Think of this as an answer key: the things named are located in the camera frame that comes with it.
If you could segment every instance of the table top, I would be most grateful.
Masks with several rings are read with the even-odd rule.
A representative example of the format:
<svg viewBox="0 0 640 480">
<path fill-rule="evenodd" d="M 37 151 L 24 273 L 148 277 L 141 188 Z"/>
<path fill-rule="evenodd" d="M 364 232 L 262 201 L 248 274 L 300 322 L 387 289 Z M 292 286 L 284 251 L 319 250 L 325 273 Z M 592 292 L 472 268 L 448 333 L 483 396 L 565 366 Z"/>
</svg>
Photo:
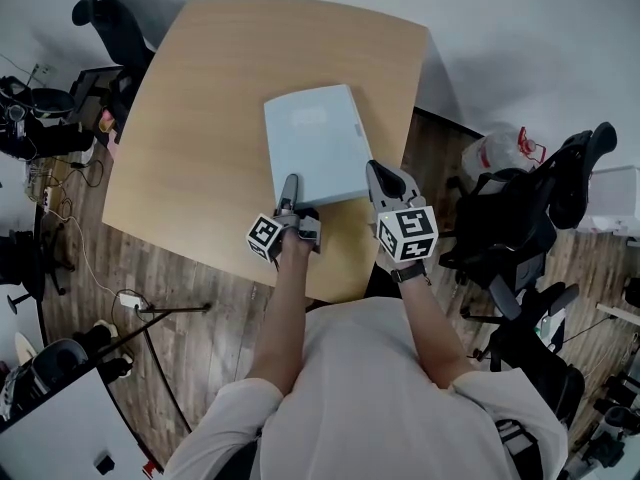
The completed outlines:
<svg viewBox="0 0 640 480">
<path fill-rule="evenodd" d="M 264 103 L 348 84 L 375 159 L 399 166 L 426 28 L 314 0 L 192 0 L 138 92 L 109 182 L 103 221 L 212 267 L 273 285 L 245 234 L 276 205 Z M 378 244 L 366 198 L 318 208 L 323 251 L 307 295 L 362 297 Z"/>
</svg>

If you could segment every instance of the wristwatch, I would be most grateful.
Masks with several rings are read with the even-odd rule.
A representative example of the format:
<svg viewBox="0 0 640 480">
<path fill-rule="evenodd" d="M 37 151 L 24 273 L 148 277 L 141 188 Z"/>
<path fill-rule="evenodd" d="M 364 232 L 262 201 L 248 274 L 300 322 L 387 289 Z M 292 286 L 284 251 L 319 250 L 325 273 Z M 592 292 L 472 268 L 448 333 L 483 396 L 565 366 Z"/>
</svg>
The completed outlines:
<svg viewBox="0 0 640 480">
<path fill-rule="evenodd" d="M 391 279 L 393 279 L 395 283 L 402 283 L 418 276 L 426 277 L 426 275 L 427 272 L 424 269 L 424 263 L 422 263 L 422 261 L 416 261 L 413 265 L 407 268 L 391 271 Z"/>
</svg>

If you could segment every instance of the floor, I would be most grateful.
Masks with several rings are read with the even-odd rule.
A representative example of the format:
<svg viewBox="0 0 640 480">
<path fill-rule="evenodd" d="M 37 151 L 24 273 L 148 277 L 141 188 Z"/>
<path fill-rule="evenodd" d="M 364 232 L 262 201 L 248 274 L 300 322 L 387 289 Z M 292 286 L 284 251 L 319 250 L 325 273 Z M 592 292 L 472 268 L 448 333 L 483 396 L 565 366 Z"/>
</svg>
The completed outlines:
<svg viewBox="0 0 640 480">
<path fill-rule="evenodd" d="M 459 172 L 460 153 L 472 140 L 439 121 L 413 116 L 403 166 L 414 175 L 423 195 L 435 207 L 441 230 L 453 225 L 456 197 L 446 188 L 445 180 Z M 65 187 L 98 280 L 113 290 L 126 287 L 141 292 L 157 307 L 213 303 L 213 309 L 205 315 L 173 315 L 151 329 L 169 383 L 186 418 L 195 426 L 220 387 L 248 371 L 271 288 L 195 263 L 102 224 L 112 160 L 100 147 L 94 158 L 105 166 L 102 183 L 88 188 L 79 175 L 73 175 Z M 99 172 L 87 174 L 98 176 Z M 44 229 L 53 229 L 57 224 L 53 216 L 43 220 Z M 139 326 L 135 313 L 117 302 L 112 305 L 112 295 L 91 278 L 73 221 L 66 224 L 63 238 L 61 251 L 66 251 L 77 269 L 63 278 L 69 289 L 67 295 L 58 297 L 47 290 L 43 313 L 48 339 L 86 330 L 99 318 L 114 320 L 121 333 Z M 450 239 L 440 240 L 438 253 L 451 246 Z M 569 313 L 567 336 L 602 318 L 595 309 L 596 302 L 632 309 L 621 300 L 620 293 L 625 277 L 637 273 L 638 254 L 637 249 L 627 249 L 619 237 L 559 233 L 542 284 L 562 280 L 580 285 L 581 296 Z M 437 266 L 435 258 L 433 263 L 433 289 L 471 353 L 486 341 L 491 326 L 462 320 L 460 308 L 469 305 L 474 312 L 491 314 L 493 307 L 479 288 L 456 286 L 454 273 Z M 597 398 L 602 382 L 625 359 L 635 330 L 620 320 L 607 321 L 565 345 L 561 355 L 587 375 L 586 396 L 571 429 L 572 442 L 593 421 L 591 402 Z M 132 428 L 165 464 L 186 429 L 169 401 L 143 339 L 136 338 L 130 349 L 136 358 L 133 375 L 109 388 Z"/>
</svg>

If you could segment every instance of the white t-shirt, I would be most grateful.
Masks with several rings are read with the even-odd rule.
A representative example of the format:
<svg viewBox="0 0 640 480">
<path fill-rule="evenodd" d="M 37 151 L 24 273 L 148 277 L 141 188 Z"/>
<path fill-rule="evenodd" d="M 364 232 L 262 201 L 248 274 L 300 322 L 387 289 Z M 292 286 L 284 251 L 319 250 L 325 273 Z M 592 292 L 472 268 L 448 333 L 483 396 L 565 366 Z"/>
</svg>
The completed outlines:
<svg viewBox="0 0 640 480">
<path fill-rule="evenodd" d="M 222 388 L 165 476 L 213 480 L 262 429 L 261 480 L 517 479 L 499 419 L 538 439 L 555 479 L 567 433 L 521 370 L 470 372 L 439 389 L 418 364 L 402 301 L 365 299 L 307 315 L 304 367 L 286 397 L 263 379 Z"/>
</svg>

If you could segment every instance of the black and white marker cube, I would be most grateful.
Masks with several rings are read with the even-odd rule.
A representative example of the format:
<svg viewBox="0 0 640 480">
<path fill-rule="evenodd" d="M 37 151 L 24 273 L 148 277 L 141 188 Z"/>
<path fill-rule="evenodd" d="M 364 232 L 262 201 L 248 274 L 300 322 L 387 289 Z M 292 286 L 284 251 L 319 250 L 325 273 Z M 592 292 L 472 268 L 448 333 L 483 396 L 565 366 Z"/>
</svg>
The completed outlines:
<svg viewBox="0 0 640 480">
<path fill-rule="evenodd" d="M 396 263 L 428 258 L 438 240 L 431 206 L 378 214 L 376 237 Z"/>
<path fill-rule="evenodd" d="M 261 213 L 247 233 L 247 243 L 263 260 L 271 262 L 269 251 L 278 240 L 282 228 L 282 224 Z"/>
</svg>

